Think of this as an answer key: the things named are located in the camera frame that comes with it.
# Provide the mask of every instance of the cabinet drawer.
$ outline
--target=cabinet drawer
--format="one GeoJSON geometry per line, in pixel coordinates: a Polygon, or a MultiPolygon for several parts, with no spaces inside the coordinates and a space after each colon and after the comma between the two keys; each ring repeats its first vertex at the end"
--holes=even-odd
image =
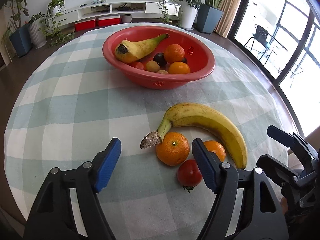
{"type": "MultiPolygon", "coordinates": [[[[168,14],[169,15],[178,15],[180,5],[167,4],[168,14]]],[[[161,7],[157,3],[147,2],[146,3],[146,13],[160,13],[161,7]]]]}
{"type": "Polygon", "coordinates": [[[57,18],[56,26],[57,26],[58,23],[61,23],[61,25],[59,25],[59,26],[63,26],[65,24],[77,22],[78,20],[79,20],[78,11],[72,11],[72,12],[65,13],[65,14],[59,16],[57,18]]]}

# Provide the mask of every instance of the sliding glass door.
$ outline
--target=sliding glass door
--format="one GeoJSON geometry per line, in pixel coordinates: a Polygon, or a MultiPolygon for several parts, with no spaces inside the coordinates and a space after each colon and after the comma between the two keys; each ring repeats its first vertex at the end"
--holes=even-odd
{"type": "Polygon", "coordinates": [[[242,0],[228,38],[268,76],[301,135],[320,125],[320,27],[306,0],[242,0]]]}

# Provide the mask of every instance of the red plastic colander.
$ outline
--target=red plastic colander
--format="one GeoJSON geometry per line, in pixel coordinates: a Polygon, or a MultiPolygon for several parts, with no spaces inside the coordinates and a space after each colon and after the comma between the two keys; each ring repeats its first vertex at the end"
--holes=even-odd
{"type": "Polygon", "coordinates": [[[120,30],[107,38],[103,44],[102,52],[105,59],[121,70],[132,82],[152,89],[165,90],[180,87],[190,81],[210,75],[215,67],[215,59],[211,50],[201,41],[187,33],[161,26],[135,26],[120,30]],[[114,51],[122,40],[142,41],[163,33],[168,33],[170,37],[161,41],[155,51],[142,59],[142,63],[145,64],[152,60],[157,53],[164,52],[169,45],[179,44],[185,50],[185,57],[191,70],[190,74],[165,75],[153,73],[131,67],[116,59],[114,51]]]}

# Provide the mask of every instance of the red tomato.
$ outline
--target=red tomato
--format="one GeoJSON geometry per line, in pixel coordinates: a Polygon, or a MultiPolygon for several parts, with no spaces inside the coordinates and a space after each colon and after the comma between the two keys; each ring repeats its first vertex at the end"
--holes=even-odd
{"type": "Polygon", "coordinates": [[[177,179],[188,192],[197,186],[202,180],[202,175],[196,160],[186,160],[181,164],[177,172],[177,179]]]}
{"type": "Polygon", "coordinates": [[[131,67],[135,67],[144,70],[144,65],[141,62],[135,61],[130,64],[131,67]]]}

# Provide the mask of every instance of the white tv cabinet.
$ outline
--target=white tv cabinet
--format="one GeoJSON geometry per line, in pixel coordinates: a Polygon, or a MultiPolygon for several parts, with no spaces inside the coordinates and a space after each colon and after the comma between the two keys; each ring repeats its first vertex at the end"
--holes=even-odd
{"type": "MultiPolygon", "coordinates": [[[[169,15],[177,16],[180,4],[174,4],[170,1],[167,3],[167,8],[169,15]]],[[[93,19],[98,16],[121,15],[128,13],[161,14],[161,8],[156,0],[110,0],[96,4],[88,2],[85,6],[66,9],[61,13],[62,15],[57,18],[57,23],[61,23],[61,25],[59,25],[60,27],[81,20],[93,19]],[[130,7],[132,9],[125,11],[118,10],[118,8],[124,4],[126,4],[126,7],[130,7]]]]}

